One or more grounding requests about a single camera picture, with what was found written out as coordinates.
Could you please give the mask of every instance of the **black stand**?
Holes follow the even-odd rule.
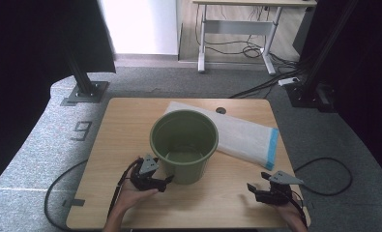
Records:
[[[77,63],[71,48],[69,47],[64,34],[61,31],[65,57],[70,67],[76,86],[70,96],[61,102],[63,106],[74,106],[79,102],[98,103],[103,97],[103,93],[108,86],[107,81],[91,81],[87,73]]]
[[[286,86],[286,91],[293,107],[318,108],[323,112],[335,112],[331,101],[333,91],[328,90],[327,86],[320,84],[321,77],[319,72],[338,35],[357,6],[358,1],[350,0],[347,3],[335,30],[316,58],[307,81],[302,86]]]

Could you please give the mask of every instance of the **green bucket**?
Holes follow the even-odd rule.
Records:
[[[151,148],[173,182],[189,185],[202,178],[206,164],[218,147],[218,129],[202,113],[176,110],[163,115],[152,127]]]

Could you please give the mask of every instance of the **wooden tabletop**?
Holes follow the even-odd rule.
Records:
[[[149,133],[170,102],[182,102],[276,128],[272,108],[265,100],[219,99],[112,99],[85,167],[67,225],[72,229],[103,228],[116,184],[138,156],[151,154]],[[294,175],[279,135],[276,164],[272,172],[262,166],[215,152],[201,180],[192,185],[171,183],[165,192],[130,209],[125,228],[261,228],[285,227],[275,210],[255,201],[247,183],[268,190],[260,172],[283,170]],[[164,178],[162,168],[154,178]],[[300,193],[297,186],[292,188]]]
[[[200,5],[268,6],[268,7],[315,7],[315,0],[193,0]]]

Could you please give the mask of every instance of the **black clamp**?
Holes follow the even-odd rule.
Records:
[[[270,190],[257,190],[256,187],[248,183],[248,190],[254,193],[256,201],[277,206],[285,205],[290,202],[299,211],[305,227],[308,227],[303,206],[299,206],[293,199],[293,191],[290,187],[290,185],[303,185],[304,182],[282,171],[278,171],[272,176],[266,172],[262,172],[261,176],[263,179],[270,182]]]
[[[152,178],[154,173],[159,168],[157,164],[158,160],[158,158],[152,159],[151,155],[146,155],[145,159],[138,158],[130,164],[127,170],[125,170],[122,174],[122,177],[115,188],[111,204],[109,205],[108,216],[111,213],[116,200],[118,199],[121,186],[127,179],[128,172],[131,168],[133,168],[133,171],[131,173],[130,180],[138,190],[158,189],[160,192],[164,192],[166,190],[166,185],[172,182],[173,176],[169,176],[164,180]]]
[[[172,182],[173,176],[164,180],[154,179],[152,176],[159,168],[158,158],[147,155],[145,159],[140,158],[131,173],[131,182],[139,190],[158,189],[160,192],[166,190],[166,185]]]

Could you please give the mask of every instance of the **black curtain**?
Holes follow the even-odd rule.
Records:
[[[305,56],[328,38],[323,29],[335,27],[346,2],[319,1]],[[316,76],[335,89],[334,108],[382,166],[382,1],[358,1]]]
[[[0,175],[49,101],[50,87],[73,75],[68,43],[88,73],[115,73],[96,0],[0,1]]]

